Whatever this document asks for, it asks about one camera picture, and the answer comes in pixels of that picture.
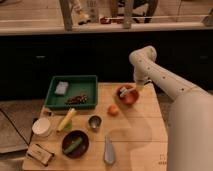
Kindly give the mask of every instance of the cucumber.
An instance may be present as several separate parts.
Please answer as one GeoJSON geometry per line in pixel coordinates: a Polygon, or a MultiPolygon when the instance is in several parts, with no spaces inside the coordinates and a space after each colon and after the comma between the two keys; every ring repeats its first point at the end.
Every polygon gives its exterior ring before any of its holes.
{"type": "Polygon", "coordinates": [[[83,139],[81,137],[78,137],[74,143],[70,144],[69,147],[67,147],[66,149],[63,150],[63,153],[64,154],[71,153],[82,143],[82,141],[83,141],[83,139]]]}

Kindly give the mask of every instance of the box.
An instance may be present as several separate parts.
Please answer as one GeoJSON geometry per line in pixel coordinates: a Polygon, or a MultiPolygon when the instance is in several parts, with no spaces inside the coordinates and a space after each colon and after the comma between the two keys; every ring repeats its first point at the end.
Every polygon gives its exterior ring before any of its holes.
{"type": "Polygon", "coordinates": [[[94,109],[98,102],[98,81],[96,75],[68,75],[54,76],[45,99],[45,107],[52,110],[69,109],[94,109]],[[68,88],[64,95],[55,94],[58,83],[68,82],[68,88]],[[85,103],[67,105],[65,102],[70,97],[85,94],[85,103]]]}

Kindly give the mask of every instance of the small bowl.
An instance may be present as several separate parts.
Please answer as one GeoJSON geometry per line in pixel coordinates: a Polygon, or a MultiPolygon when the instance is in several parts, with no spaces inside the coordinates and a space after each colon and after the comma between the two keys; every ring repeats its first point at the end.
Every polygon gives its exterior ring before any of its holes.
{"type": "Polygon", "coordinates": [[[118,87],[118,89],[116,91],[116,96],[117,96],[118,100],[125,105],[134,104],[139,98],[139,92],[137,90],[132,90],[131,92],[127,93],[124,97],[120,97],[120,94],[121,94],[120,89],[122,87],[126,87],[127,89],[133,88],[133,86],[131,86],[129,84],[124,84],[124,85],[118,87]]]}
{"type": "Polygon", "coordinates": [[[39,118],[32,127],[33,133],[40,137],[47,137],[51,133],[51,123],[49,119],[39,118]]]}
{"type": "Polygon", "coordinates": [[[98,132],[99,131],[99,128],[101,126],[101,122],[102,122],[101,118],[99,116],[97,116],[97,115],[91,116],[89,118],[89,121],[88,121],[90,128],[94,132],[98,132]]]}
{"type": "Polygon", "coordinates": [[[86,153],[89,147],[89,138],[86,133],[80,130],[71,131],[64,137],[62,141],[62,151],[68,148],[79,137],[82,138],[81,144],[72,152],[65,154],[67,157],[75,159],[86,153]]]}

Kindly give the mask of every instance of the cabinet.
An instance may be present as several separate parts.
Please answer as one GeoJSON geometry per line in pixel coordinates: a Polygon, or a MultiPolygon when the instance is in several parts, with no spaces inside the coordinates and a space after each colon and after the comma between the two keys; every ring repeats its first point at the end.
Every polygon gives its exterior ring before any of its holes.
{"type": "Polygon", "coordinates": [[[53,75],[133,81],[129,54],[153,45],[157,63],[213,89],[213,30],[3,36],[0,98],[44,98],[53,75]]]}

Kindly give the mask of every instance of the plate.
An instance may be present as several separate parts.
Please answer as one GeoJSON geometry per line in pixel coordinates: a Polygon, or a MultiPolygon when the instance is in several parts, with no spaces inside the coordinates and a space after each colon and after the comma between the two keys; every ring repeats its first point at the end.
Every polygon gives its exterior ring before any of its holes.
{"type": "Polygon", "coordinates": [[[67,149],[72,143],[74,143],[79,137],[82,138],[82,142],[72,152],[65,154],[69,158],[78,158],[86,153],[89,147],[89,138],[86,133],[80,130],[71,131],[67,134],[62,141],[62,151],[67,149]]]}

